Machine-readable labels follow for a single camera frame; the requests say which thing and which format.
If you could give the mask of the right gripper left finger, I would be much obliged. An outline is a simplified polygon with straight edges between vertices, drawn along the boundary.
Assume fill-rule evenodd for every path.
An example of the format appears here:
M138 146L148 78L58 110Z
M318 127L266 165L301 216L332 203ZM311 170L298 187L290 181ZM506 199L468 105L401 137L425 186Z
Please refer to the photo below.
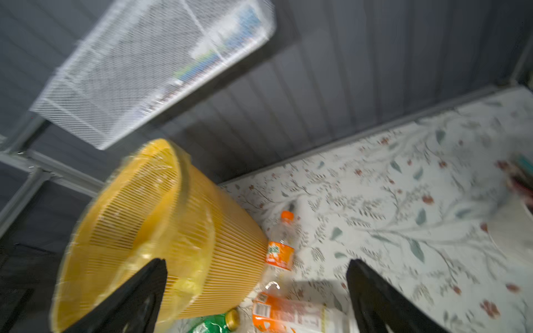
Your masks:
M153 259L66 332L154 332L167 283L167 265Z

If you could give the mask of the small orange soda bottle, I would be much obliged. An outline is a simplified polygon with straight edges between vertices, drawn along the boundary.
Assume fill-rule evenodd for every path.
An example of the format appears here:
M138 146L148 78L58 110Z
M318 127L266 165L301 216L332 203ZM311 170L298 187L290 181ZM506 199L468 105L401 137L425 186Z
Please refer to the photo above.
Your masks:
M277 297L288 292L293 276L295 243L294 213L283 211L279 222L271 229L261 282L262 291Z

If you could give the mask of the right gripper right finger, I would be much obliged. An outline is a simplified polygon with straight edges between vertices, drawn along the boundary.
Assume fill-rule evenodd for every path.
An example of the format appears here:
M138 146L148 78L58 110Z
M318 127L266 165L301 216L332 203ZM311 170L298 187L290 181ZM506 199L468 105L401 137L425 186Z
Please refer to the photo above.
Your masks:
M346 284L360 332L445 332L360 259L352 259Z

